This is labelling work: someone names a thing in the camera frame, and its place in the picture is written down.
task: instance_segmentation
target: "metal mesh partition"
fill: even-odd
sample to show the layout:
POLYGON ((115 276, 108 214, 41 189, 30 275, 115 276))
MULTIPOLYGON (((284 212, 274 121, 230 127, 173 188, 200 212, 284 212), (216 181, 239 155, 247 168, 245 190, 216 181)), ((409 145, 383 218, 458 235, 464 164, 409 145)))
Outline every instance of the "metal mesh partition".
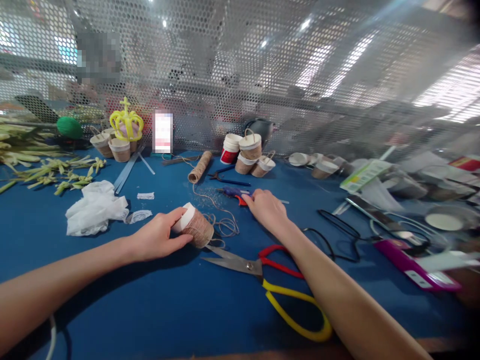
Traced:
POLYGON ((33 117, 16 103, 28 94, 59 115, 105 126, 127 96, 148 126, 155 109, 173 113, 176 149, 217 150, 227 132, 239 134, 257 116, 275 122, 266 150, 356 158, 391 144, 403 154, 437 144, 480 115, 480 56, 468 26, 414 1, 15 0, 1 7, 1 111, 21 119, 33 117), (119 54, 113 80, 77 83, 76 36, 85 33, 87 52, 99 57, 109 56, 102 34, 117 39, 108 43, 119 54))

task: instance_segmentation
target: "white plastic bag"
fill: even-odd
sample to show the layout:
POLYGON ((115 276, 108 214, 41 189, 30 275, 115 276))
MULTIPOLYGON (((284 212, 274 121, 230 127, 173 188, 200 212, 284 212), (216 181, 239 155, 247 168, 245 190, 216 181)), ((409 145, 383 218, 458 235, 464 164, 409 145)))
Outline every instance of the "white plastic bag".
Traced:
POLYGON ((109 220, 123 221, 129 214, 125 196, 116 197, 111 182, 92 182, 81 190, 83 198, 65 213, 66 234, 88 236, 107 230, 109 220))

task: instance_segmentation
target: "scissors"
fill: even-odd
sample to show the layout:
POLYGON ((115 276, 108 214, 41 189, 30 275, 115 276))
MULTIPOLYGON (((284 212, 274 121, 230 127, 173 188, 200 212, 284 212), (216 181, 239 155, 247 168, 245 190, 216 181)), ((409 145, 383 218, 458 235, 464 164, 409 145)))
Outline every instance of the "scissors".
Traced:
POLYGON ((238 272, 242 273, 247 273, 247 274, 252 274, 257 277, 257 279, 260 280, 262 287, 266 290, 266 297, 270 301, 270 303, 273 305, 275 310, 280 314, 280 316, 285 320, 285 322, 297 333, 302 335, 303 337, 310 339, 314 342, 321 343, 324 341, 327 341, 330 339, 332 335, 332 326, 330 325, 330 322, 328 321, 327 317, 323 313, 322 309, 318 306, 317 302, 313 297, 310 295, 304 294, 299 291, 295 291, 292 289, 288 289, 285 287, 273 285, 269 283, 267 280, 264 279, 263 277, 263 271, 262 271, 262 266, 263 265, 268 265, 271 266, 272 268, 278 269, 286 274, 289 274, 293 277, 299 278, 299 279, 304 279, 304 276, 302 275, 301 272, 294 271, 292 269, 289 269, 286 266, 283 266, 279 263, 276 263, 270 259, 267 258, 267 256, 271 253, 273 253, 276 250, 281 250, 287 254, 290 254, 290 252, 287 250, 286 247, 281 246, 281 245, 272 245, 269 246, 262 251, 258 253, 258 260, 250 261, 246 260, 243 257, 240 257, 238 255, 235 255, 231 252, 219 249, 218 247, 206 246, 208 249, 213 251, 215 254, 220 256, 221 258, 218 257, 202 257, 203 260, 206 260, 212 264, 219 265, 221 267, 235 270, 238 272), (286 295, 292 298, 300 299, 309 303, 314 304, 321 312, 321 315, 323 316, 323 328, 320 331, 309 331, 303 327, 301 327, 299 324, 297 324, 288 314, 287 312, 280 306, 278 303, 277 299, 274 298, 272 293, 276 294, 282 294, 286 295))

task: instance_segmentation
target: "green ball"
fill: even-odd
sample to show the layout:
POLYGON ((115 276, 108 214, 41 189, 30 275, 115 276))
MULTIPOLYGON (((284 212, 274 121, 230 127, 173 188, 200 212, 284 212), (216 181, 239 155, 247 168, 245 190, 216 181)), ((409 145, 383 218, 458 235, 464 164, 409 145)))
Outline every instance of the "green ball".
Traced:
POLYGON ((81 139, 84 130, 77 120, 73 117, 63 116, 56 121, 56 128, 63 136, 70 139, 81 139))

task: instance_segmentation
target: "paper scrap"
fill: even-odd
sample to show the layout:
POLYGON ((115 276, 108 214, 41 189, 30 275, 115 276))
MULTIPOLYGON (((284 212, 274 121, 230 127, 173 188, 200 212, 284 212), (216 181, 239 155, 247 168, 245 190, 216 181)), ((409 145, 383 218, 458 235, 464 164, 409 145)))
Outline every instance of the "paper scrap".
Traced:
POLYGON ((123 222, 125 224, 135 224, 136 222, 145 220, 146 218, 151 217, 153 214, 150 210, 139 210, 130 214, 123 222))
POLYGON ((155 199, 155 193, 154 192, 138 193, 136 195, 136 198, 144 199, 144 200, 153 200, 155 199))

